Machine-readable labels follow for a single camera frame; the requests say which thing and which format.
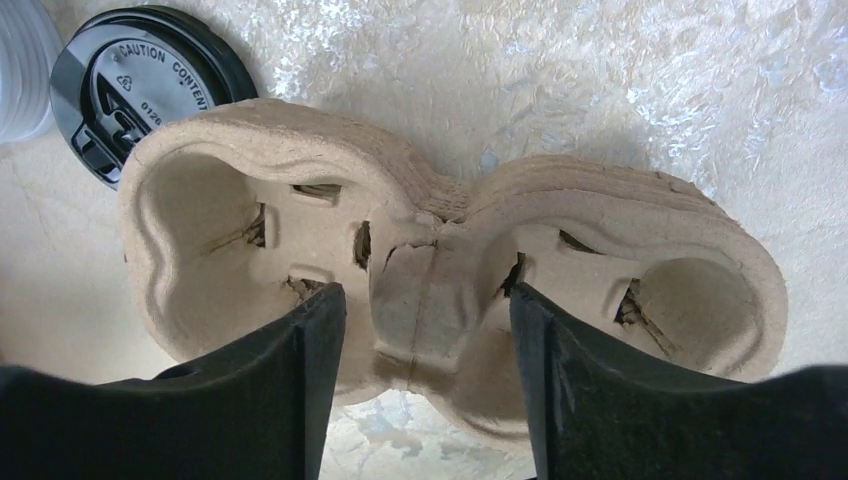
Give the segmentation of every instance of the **beige surface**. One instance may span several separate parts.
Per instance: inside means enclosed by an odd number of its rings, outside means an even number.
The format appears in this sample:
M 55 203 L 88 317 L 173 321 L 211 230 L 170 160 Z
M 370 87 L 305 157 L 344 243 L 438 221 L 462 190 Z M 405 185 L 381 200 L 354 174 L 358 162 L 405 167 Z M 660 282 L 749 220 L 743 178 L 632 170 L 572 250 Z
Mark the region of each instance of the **beige surface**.
M 128 2 L 44 3 L 67 38 Z M 786 278 L 775 372 L 848 363 L 845 2 L 167 3 L 212 24 L 267 96 L 388 129 L 440 173 L 576 153 L 695 182 Z M 0 356 L 92 382 L 170 362 L 130 299 L 117 218 L 55 133 L 0 146 Z M 337 411 L 327 478 L 532 473 L 423 397 L 379 398 Z
M 657 172 L 545 156 L 457 182 L 383 130 L 261 99 L 152 133 L 118 193 L 134 296 L 176 359 L 283 316 L 306 285 L 339 282 L 348 315 L 335 403 L 420 393 L 493 446 L 530 450 L 511 275 L 713 375 L 763 378 L 783 344 L 774 261 L 691 184 Z M 643 316 L 616 323 L 634 281 Z

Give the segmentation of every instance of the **stack of clear plastic lids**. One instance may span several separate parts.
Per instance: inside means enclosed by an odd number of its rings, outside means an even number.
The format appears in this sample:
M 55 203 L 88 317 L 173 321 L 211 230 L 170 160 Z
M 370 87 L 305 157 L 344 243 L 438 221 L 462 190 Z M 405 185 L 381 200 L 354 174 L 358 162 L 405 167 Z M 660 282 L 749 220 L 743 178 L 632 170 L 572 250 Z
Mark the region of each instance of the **stack of clear plastic lids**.
M 0 144 L 53 125 L 50 69 L 62 42 L 39 0 L 0 1 Z

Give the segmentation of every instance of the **black lid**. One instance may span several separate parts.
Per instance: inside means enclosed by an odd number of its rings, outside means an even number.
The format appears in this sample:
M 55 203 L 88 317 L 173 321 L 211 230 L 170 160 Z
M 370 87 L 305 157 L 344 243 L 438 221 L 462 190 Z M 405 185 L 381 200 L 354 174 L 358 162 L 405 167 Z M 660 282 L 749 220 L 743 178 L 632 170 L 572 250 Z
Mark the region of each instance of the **black lid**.
M 256 98 L 244 64 L 204 23 L 168 7 L 102 13 L 53 66 L 59 130 L 100 180 L 117 188 L 132 148 L 159 126 Z

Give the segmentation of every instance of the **black plastic lid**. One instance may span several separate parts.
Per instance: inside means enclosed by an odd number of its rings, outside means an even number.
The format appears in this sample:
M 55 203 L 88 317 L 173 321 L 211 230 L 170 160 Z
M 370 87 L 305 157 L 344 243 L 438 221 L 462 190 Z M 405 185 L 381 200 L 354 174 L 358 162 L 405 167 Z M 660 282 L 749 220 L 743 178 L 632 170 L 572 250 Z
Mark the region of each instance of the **black plastic lid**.
M 229 45 L 196 18 L 159 6 L 112 10 L 86 22 L 56 60 L 50 86 L 65 140 L 112 188 L 130 151 L 151 131 L 257 97 Z

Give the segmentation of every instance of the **stack of black lids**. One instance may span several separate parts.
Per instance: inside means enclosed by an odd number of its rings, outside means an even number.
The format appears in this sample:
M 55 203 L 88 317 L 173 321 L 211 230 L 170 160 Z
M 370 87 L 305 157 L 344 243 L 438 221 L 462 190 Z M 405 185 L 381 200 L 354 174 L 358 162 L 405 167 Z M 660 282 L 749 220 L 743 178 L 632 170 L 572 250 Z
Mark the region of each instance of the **stack of black lids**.
M 83 25 L 50 79 L 56 123 L 83 164 L 117 188 L 145 135 L 216 105 L 256 98 L 238 56 L 178 10 L 112 10 Z

